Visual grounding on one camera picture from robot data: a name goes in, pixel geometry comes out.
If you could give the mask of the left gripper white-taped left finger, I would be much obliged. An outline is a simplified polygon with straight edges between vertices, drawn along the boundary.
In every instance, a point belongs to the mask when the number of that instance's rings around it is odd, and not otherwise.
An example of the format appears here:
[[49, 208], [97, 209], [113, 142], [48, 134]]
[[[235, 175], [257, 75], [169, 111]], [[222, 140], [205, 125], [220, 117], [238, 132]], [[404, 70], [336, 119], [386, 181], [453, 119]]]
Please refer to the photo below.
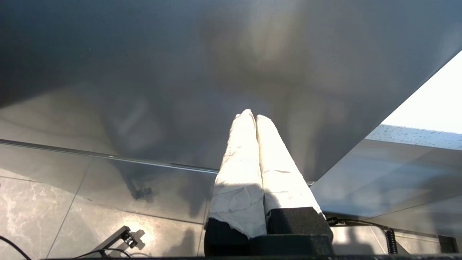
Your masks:
[[243, 256], [266, 235], [256, 122], [250, 109], [234, 117], [215, 179], [205, 226], [206, 256]]

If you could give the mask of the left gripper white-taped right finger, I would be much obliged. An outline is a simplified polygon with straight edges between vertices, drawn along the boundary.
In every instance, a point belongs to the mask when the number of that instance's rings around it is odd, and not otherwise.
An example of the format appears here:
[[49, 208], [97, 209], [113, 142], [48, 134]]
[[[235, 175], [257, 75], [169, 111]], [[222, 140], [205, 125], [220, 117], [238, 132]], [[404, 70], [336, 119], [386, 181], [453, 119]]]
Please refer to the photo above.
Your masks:
[[258, 115], [256, 130], [268, 234], [333, 237], [318, 202], [272, 120]]

